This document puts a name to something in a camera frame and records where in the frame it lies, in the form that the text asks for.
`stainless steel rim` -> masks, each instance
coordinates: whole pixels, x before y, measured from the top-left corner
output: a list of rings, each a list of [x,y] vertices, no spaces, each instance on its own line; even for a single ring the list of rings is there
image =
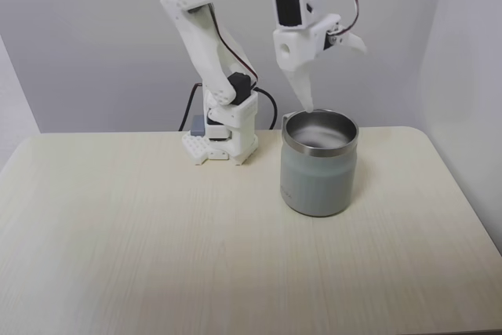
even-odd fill
[[[337,115],[341,118],[344,118],[344,120],[350,122],[354,128],[355,128],[355,136],[344,146],[342,147],[337,147],[337,148],[321,148],[321,147],[312,147],[306,144],[302,144],[299,141],[293,139],[291,135],[288,133],[288,123],[294,119],[295,116],[299,114],[305,113],[305,111],[298,111],[288,117],[285,122],[284,126],[282,127],[282,137],[284,141],[295,151],[300,152],[303,155],[308,155],[312,157],[337,157],[341,155],[346,155],[347,153],[353,151],[357,145],[358,145],[358,138],[359,138],[359,127],[357,123],[355,123],[352,119],[347,117],[346,115],[343,115],[341,113],[338,113],[336,111],[332,110],[327,110],[327,109],[316,109],[314,111],[323,111],[323,112],[329,112],[334,115]]]

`table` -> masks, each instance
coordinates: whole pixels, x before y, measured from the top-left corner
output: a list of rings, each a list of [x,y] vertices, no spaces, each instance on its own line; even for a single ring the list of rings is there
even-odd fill
[[[502,257],[420,131],[362,129],[354,203],[279,194],[180,133],[42,135],[0,173],[0,333],[359,334],[502,328]]]

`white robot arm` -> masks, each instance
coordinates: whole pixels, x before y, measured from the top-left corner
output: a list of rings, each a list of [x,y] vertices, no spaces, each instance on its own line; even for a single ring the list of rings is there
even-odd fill
[[[184,136],[195,163],[233,159],[242,164],[257,148],[254,118],[257,75],[242,47],[216,20],[214,0],[162,0],[202,78],[204,117],[199,130]],[[326,0],[273,0],[279,67],[306,111],[313,110],[309,63],[338,43],[366,51],[362,40],[340,26],[340,16],[326,13]],[[227,77],[222,64],[231,72]]]

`white wall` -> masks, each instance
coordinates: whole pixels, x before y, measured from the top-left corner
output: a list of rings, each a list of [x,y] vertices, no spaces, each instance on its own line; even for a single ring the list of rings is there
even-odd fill
[[[500,0],[439,0],[420,78],[421,126],[499,249],[501,25]]]
[[[21,141],[38,133],[0,37],[0,170]]]
[[[436,2],[361,0],[355,32],[369,55],[327,52],[314,65],[315,104],[362,126],[416,126]],[[352,0],[331,3],[348,24]],[[271,0],[220,0],[216,8],[280,112],[298,110],[275,63]],[[0,33],[42,132],[177,129],[199,77],[159,0],[0,0],[0,9]],[[258,126],[266,128],[271,113],[263,99]]]

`gray mug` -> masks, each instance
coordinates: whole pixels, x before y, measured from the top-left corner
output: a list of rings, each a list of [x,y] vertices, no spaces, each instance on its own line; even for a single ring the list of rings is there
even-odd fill
[[[282,122],[281,194],[295,211],[327,217],[351,203],[359,129],[329,110],[300,111]]]

